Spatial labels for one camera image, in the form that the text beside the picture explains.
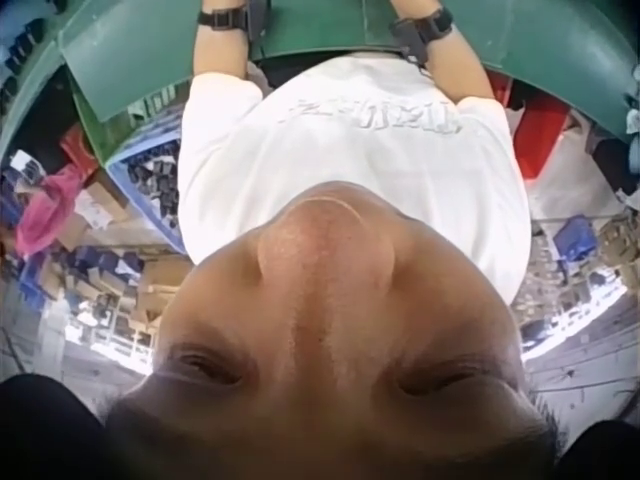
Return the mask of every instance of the nose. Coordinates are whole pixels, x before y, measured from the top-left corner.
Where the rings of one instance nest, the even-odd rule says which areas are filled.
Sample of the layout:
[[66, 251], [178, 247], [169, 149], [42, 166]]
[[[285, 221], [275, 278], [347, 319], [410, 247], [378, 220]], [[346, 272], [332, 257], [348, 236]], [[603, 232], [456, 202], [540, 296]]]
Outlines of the nose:
[[267, 284], [384, 288], [393, 274], [393, 246], [382, 226], [335, 194], [288, 207], [264, 229], [257, 253]]

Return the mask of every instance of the red object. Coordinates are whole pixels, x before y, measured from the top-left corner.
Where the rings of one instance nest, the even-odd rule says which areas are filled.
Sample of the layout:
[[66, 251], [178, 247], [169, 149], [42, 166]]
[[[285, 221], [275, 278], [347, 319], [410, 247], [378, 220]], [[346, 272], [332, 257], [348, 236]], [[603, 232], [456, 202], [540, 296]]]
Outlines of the red object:
[[60, 146], [82, 174], [83, 183], [100, 168], [96, 157], [88, 149], [88, 140], [80, 123], [64, 134]]
[[558, 137], [564, 131], [569, 106], [551, 95], [539, 92], [525, 105], [513, 145], [525, 180], [538, 178]]
[[509, 105], [509, 99], [511, 98], [511, 86], [513, 85], [513, 78], [507, 77], [497, 72], [487, 72], [489, 81], [491, 82], [491, 88], [493, 88], [493, 95], [496, 100], [502, 104], [503, 107]]
[[83, 173], [71, 164], [42, 181], [46, 193], [39, 192], [31, 198], [16, 227], [19, 256], [41, 252], [56, 240], [73, 213], [76, 197], [82, 190], [82, 176]]

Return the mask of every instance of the hand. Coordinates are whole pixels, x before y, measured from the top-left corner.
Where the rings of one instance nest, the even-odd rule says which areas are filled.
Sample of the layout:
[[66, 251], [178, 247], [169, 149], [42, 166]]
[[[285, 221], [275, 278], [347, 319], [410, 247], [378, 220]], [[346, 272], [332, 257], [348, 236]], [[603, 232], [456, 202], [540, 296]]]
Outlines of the hand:
[[442, 8], [438, 0], [391, 0], [391, 5], [400, 18], [424, 18]]
[[246, 0], [202, 0], [202, 11], [222, 10], [225, 8], [243, 7]]

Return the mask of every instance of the wrist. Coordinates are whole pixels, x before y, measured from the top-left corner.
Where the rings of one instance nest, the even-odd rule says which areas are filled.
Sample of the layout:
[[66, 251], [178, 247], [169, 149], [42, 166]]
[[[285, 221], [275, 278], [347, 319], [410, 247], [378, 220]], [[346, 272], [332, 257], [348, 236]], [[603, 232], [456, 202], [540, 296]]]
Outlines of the wrist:
[[247, 0], [202, 0], [202, 11], [224, 10], [230, 8], [244, 7]]
[[414, 0], [412, 2], [398, 3], [407, 3], [406, 5], [396, 6], [396, 13], [400, 19], [417, 20], [426, 18], [442, 8], [439, 0]]

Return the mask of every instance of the watch strap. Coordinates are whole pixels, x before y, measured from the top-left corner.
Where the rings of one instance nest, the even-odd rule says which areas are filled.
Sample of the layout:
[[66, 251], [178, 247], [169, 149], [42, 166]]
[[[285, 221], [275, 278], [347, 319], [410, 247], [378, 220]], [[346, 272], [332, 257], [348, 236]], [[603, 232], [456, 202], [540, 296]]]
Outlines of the watch strap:
[[210, 13], [200, 12], [198, 24], [216, 31], [242, 30], [247, 32], [249, 29], [245, 7], [213, 10]]
[[411, 63], [424, 65], [429, 60], [427, 45], [446, 37], [453, 30], [453, 15], [442, 7], [419, 19], [401, 19], [391, 25], [391, 34], [402, 55]]

